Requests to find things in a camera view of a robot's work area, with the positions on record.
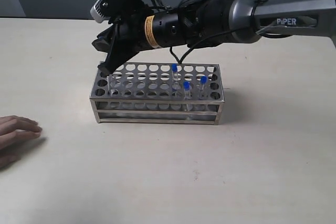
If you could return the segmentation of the bare human hand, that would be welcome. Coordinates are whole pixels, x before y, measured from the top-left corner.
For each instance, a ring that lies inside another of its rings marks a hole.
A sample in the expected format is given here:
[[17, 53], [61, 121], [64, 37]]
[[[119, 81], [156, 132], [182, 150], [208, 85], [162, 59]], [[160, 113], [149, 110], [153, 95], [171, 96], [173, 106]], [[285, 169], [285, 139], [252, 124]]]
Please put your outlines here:
[[16, 115], [1, 117], [1, 169], [19, 159], [18, 154], [9, 151], [10, 147], [37, 139], [42, 131], [38, 122], [29, 118]]

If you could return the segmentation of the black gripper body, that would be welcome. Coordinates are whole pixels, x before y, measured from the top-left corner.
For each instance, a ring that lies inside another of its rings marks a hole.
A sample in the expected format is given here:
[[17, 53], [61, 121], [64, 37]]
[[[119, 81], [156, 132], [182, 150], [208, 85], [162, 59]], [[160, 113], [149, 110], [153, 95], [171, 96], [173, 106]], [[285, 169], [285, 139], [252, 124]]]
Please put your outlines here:
[[159, 12], [150, 16], [133, 15], [117, 25], [115, 49], [135, 53], [181, 45], [178, 14]]

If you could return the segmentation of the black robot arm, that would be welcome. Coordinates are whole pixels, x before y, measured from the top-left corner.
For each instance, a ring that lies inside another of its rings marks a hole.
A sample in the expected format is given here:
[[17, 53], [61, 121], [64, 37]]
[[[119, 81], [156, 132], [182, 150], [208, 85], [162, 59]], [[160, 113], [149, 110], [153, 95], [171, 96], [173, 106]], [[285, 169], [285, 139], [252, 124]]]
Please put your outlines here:
[[98, 65], [110, 75], [142, 51], [187, 45], [189, 51], [224, 43], [252, 44], [261, 37], [335, 39], [335, 0], [97, 0], [92, 18], [109, 27], [92, 45], [105, 52]]

